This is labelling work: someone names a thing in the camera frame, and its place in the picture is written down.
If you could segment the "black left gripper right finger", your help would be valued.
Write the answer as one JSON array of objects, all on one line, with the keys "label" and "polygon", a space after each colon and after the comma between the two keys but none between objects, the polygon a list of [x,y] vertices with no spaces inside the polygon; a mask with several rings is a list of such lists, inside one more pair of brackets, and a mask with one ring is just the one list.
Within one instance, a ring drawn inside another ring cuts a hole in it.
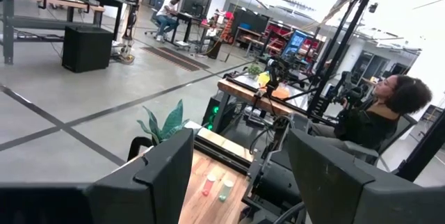
[{"label": "black left gripper right finger", "polygon": [[374,177],[356,166],[354,156],[298,129],[288,133],[288,153],[311,221],[354,223],[363,187]]}]

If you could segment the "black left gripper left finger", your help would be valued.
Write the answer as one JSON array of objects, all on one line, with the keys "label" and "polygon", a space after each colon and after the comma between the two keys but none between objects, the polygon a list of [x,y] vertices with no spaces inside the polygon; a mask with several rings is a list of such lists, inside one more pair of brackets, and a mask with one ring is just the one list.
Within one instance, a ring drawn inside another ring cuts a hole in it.
[{"label": "black left gripper left finger", "polygon": [[182,129],[88,187],[93,223],[178,224],[193,161],[194,133]]}]

